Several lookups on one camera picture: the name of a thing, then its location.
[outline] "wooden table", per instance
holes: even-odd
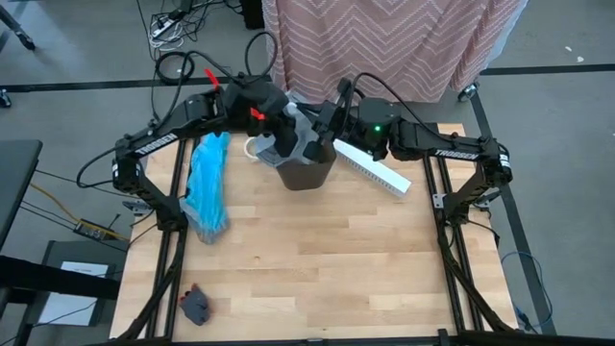
[[[461,125],[440,125],[440,131],[463,134]],[[215,245],[189,231],[185,249],[180,292],[196,283],[213,314],[198,327],[178,310],[175,341],[426,336],[440,328],[455,333],[421,161],[384,161],[412,181],[404,198],[343,161],[321,188],[293,192],[274,169],[244,156],[245,138],[233,137],[225,172],[232,226]],[[176,152],[171,145],[149,158],[146,174],[162,191],[170,187]],[[447,164],[454,188],[474,173],[470,162]],[[489,225],[483,212],[472,210],[470,218]],[[142,222],[133,237],[153,223],[154,217]],[[462,231],[477,289],[516,327],[493,235],[471,224]],[[125,331],[148,299],[160,238],[152,231],[131,248],[111,336]],[[160,315],[159,332],[165,309]]]

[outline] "white paper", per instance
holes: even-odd
[[[82,274],[104,277],[109,266],[106,264],[81,263],[74,261],[65,261],[61,264],[61,269],[74,271]],[[84,309],[76,313],[71,313],[63,318],[60,318],[51,324],[72,325],[72,326],[88,326],[91,320],[94,308],[98,298],[81,297],[69,294],[50,293],[45,308],[38,319],[38,323],[48,323],[62,315]]]

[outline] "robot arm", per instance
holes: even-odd
[[[175,232],[187,226],[176,196],[166,196],[142,171],[139,159],[184,138],[210,133],[243,132],[248,136],[274,135],[278,153],[287,157],[297,142],[295,122],[283,113],[288,99],[270,83],[240,76],[226,90],[221,87],[185,99],[160,123],[115,144],[113,186],[135,194],[156,211],[158,228]]]
[[[341,95],[346,95],[349,88],[348,80],[342,80],[337,87]],[[322,138],[339,138],[371,155],[374,161],[384,159],[390,152],[399,161],[442,157],[475,162],[476,173],[459,191],[433,196],[435,207],[444,211],[452,225],[467,221],[469,207],[487,189],[512,181],[508,153],[501,150],[503,146],[495,138],[470,138],[457,133],[441,135],[422,121],[404,120],[398,106],[380,98],[362,98],[357,116],[349,119],[344,114],[347,114],[345,107],[350,106],[341,101],[337,104],[326,101],[316,107],[299,106],[317,114],[312,117],[312,129],[319,135],[319,141],[310,143],[304,153],[312,160],[318,160]]]

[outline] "pink cloth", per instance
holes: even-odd
[[[365,71],[407,101],[437,102],[447,86],[474,82],[520,1],[263,0],[265,27],[281,48],[271,77],[320,102],[336,96],[341,77]],[[357,87],[392,99],[369,78]]]

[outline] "caster wheel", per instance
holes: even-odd
[[[11,106],[11,99],[9,95],[7,95],[7,91],[2,89],[0,90],[0,107],[8,108]]]
[[[21,44],[23,44],[24,47],[26,47],[26,49],[28,50],[35,50],[37,47],[35,46],[35,43],[32,41],[32,39],[27,36],[26,34],[23,33],[19,33],[17,34],[17,37],[19,37],[19,40],[21,41]]]
[[[469,86],[467,86],[466,88],[464,88],[457,95],[457,100],[459,100],[459,102],[470,101],[470,99],[473,98],[477,94],[477,92],[479,92],[479,83],[474,82],[470,84]]]

